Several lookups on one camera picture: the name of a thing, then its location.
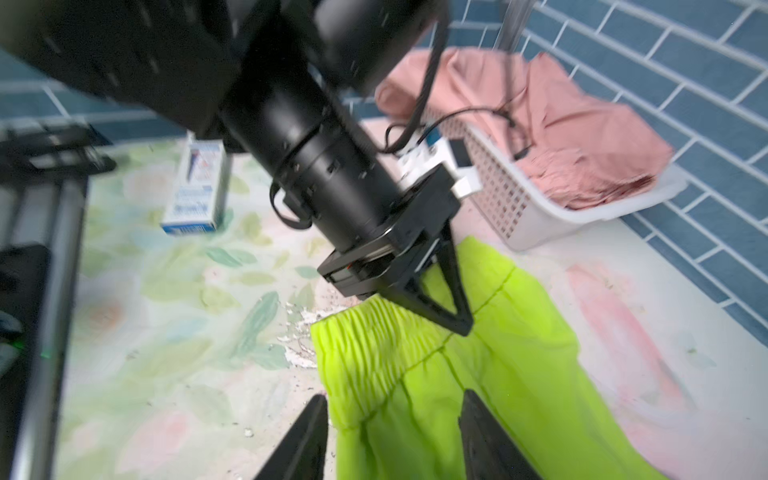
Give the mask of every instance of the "pink cloth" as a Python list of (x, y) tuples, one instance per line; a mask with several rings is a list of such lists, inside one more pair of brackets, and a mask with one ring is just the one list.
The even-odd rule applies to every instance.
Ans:
[[(571, 209), (605, 204), (650, 190), (674, 153), (630, 107), (592, 98), (559, 63), (539, 54), (526, 63), (512, 55), (513, 117), (532, 144), (517, 161), (554, 202)], [(407, 118), (415, 107), (429, 51), (406, 56), (376, 91), (379, 110)], [(442, 113), (469, 106), (504, 104), (505, 54), (449, 48), (442, 56), (429, 107)], [(492, 136), (507, 154), (506, 121), (490, 114), (463, 114)], [(514, 150), (523, 147), (512, 132)]]

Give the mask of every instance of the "robotic arm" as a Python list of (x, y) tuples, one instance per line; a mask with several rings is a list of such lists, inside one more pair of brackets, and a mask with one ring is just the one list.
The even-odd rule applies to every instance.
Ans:
[[(385, 298), (467, 335), (472, 313), (449, 221), (460, 203), (442, 167), (401, 192), (376, 160), (418, 126), (447, 41), (445, 0), (256, 0), (235, 25), (224, 0), (3, 2), (0, 45), (82, 91), (139, 103), (249, 151), (296, 219), (334, 252), (318, 272), (344, 296)], [(402, 137), (380, 150), (336, 92), (368, 95), (438, 22), (422, 95)], [(321, 78), (310, 73), (316, 69)], [(455, 313), (422, 291), (433, 261)]]

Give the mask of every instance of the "table surface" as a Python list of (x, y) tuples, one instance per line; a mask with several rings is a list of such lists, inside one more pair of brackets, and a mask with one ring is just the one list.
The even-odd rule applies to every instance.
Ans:
[[(385, 126), (368, 123), (376, 136)], [(270, 179), (244, 156), (226, 228), (166, 236), (157, 222), (179, 152), (123, 149), (119, 172), (92, 181), (56, 478), (252, 478), (323, 391), (308, 325), (352, 302), (314, 271), (330, 245), (281, 224)], [(541, 281), (618, 423), (662, 472), (768, 478), (768, 349), (622, 222), (526, 253), (471, 202), (453, 227)], [(334, 447), (331, 428), (329, 478)]]

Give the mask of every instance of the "lime green pants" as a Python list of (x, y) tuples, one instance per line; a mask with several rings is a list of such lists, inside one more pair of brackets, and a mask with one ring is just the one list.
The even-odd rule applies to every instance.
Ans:
[[(663, 478), (619, 429), (536, 279), (472, 238), (457, 253), (468, 337), (379, 296), (313, 325), (338, 477), (464, 478), (458, 417), (474, 389), (543, 478)], [(424, 287), (451, 306), (439, 270)]]

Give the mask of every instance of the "white plastic basket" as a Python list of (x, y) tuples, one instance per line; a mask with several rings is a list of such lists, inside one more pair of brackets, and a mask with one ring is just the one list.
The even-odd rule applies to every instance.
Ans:
[[(425, 118), (439, 116), (431, 109), (425, 113)], [(652, 207), (676, 196), (687, 185), (681, 169), (670, 164), (648, 192), (599, 207), (569, 210), (549, 200), (477, 127), (450, 118), (439, 129), (444, 137), (464, 139), (483, 183), (483, 191), (470, 198), (513, 250), (527, 250), (591, 223), (613, 220)]]

